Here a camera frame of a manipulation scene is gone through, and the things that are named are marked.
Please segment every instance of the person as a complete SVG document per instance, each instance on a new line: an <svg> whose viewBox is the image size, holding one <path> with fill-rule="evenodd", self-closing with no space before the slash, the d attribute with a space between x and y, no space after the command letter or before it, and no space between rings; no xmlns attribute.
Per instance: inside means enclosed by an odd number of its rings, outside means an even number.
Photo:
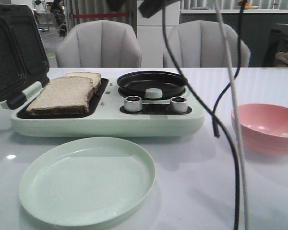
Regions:
<svg viewBox="0 0 288 230"><path fill-rule="evenodd" d="M63 5L63 0L54 0L50 8L50 12L54 14L57 24L62 25L60 29L60 37L64 37L66 35L66 20Z"/></svg>

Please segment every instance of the plastic bowl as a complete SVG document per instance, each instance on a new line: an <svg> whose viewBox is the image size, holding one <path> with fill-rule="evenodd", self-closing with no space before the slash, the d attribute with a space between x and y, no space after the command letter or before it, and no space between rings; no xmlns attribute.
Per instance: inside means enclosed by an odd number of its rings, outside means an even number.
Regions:
<svg viewBox="0 0 288 230"><path fill-rule="evenodd" d="M239 106L243 143L249 148L272 156L288 155L288 108L250 103ZM234 111L231 121L235 128Z"/></svg>

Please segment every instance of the black cable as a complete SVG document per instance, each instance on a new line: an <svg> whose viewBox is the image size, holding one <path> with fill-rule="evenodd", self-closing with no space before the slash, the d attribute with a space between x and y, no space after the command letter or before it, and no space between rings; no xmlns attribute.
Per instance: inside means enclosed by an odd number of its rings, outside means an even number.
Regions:
<svg viewBox="0 0 288 230"><path fill-rule="evenodd" d="M234 228L233 229L238 230L238 228L239 228L239 208L240 208L240 170L239 170L239 160L238 160L237 151L236 151L235 145L233 143L233 140L232 140L229 132L226 130L225 126L219 120L219 118L209 109L209 107L202 101L202 99L196 94L194 89L191 87L188 80L186 79L186 77L182 73L182 71L181 71L181 69L180 69L180 67L179 67L170 47L169 47L168 38L167 38L167 34L166 34L166 27L165 27L166 2L167 1L164 0L164 5L162 8L162 31L163 31L164 42L165 42L166 48L168 50L168 53L171 57L171 60L173 61L175 68L177 69L178 73L180 74L182 79L185 81L185 84L187 85L187 87L190 90L190 92L192 93L192 95L201 104L201 106L211 115L211 117L216 121L216 123L221 127L221 129L223 130L223 132L224 132L224 134L228 140L230 148L231 148L231 152L232 152L232 156L233 156L233 160L234 160L234 166L235 166L235 210L234 210Z"/></svg>
<svg viewBox="0 0 288 230"><path fill-rule="evenodd" d="M239 75L240 72L240 68L241 68L241 28L242 28L242 16L243 16L243 11L245 8L245 4L246 4L247 0L243 0L241 2L241 8L239 11L239 16L238 16L238 43L237 43L237 51L238 51L238 66L236 69L236 73L234 75L234 79L236 79ZM224 88L224 90L220 93L220 95L218 96L216 103L213 107L213 113L216 114L216 108L221 100L221 98L223 97L223 95L226 93L226 91L230 88L230 83ZM217 127L217 123L216 121L212 118L212 127L213 127L213 131L214 131L214 135L215 137L219 138L220 137L220 132L218 130Z"/></svg>

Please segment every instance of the table surface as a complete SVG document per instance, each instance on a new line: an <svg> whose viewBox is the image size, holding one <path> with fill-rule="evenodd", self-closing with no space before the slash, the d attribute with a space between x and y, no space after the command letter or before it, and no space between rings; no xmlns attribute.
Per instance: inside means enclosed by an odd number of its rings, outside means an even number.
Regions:
<svg viewBox="0 0 288 230"><path fill-rule="evenodd" d="M50 69L52 79L73 71L100 72L103 78L148 69ZM162 69L176 72L174 69ZM227 69L183 69L200 97L212 107L228 82ZM288 68L245 68L236 80L238 102L288 107ZM217 115L234 132L227 92ZM16 133L13 111L0 107L0 230L52 230L26 213L18 197L27 167L46 151L77 138L36 138ZM233 228L234 166L224 137L213 136L211 119L190 136L125 138L141 145L156 163L156 182L144 203L111 230L229 230ZM288 156L268 157L245 147L251 230L288 230ZM241 213L240 229L243 229Z"/></svg>

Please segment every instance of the frying pan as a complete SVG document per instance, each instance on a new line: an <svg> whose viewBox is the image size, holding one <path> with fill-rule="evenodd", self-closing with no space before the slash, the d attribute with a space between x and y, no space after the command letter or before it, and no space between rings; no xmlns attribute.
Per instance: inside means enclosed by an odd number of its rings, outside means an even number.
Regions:
<svg viewBox="0 0 288 230"><path fill-rule="evenodd" d="M138 71L127 73L117 79L124 96L139 96L142 99L163 100L183 93L185 82L179 74L164 71ZM147 97L146 90L162 91L161 97Z"/></svg>

